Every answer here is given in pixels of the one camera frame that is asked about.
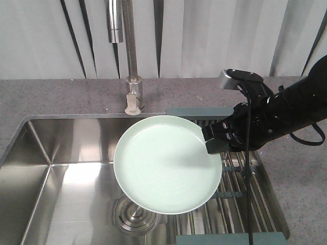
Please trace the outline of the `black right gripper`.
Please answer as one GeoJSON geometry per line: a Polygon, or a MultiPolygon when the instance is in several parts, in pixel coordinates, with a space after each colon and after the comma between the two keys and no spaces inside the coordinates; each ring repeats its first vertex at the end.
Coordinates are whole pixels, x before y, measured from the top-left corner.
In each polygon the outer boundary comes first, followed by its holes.
{"type": "Polygon", "coordinates": [[[261,103],[254,107],[239,103],[231,116],[202,128],[209,154],[231,151],[255,151],[272,140],[272,107],[261,103]]]}

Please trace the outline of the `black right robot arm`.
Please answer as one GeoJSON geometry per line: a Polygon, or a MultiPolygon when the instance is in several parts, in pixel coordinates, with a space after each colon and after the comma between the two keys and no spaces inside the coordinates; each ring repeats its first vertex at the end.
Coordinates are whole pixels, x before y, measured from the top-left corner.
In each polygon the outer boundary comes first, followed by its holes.
{"type": "Polygon", "coordinates": [[[225,69],[218,77],[221,88],[237,90],[247,99],[232,115],[202,128],[207,152],[255,151],[266,143],[312,125],[325,139],[317,122],[326,119],[326,57],[307,77],[278,93],[254,72],[225,69]]]}

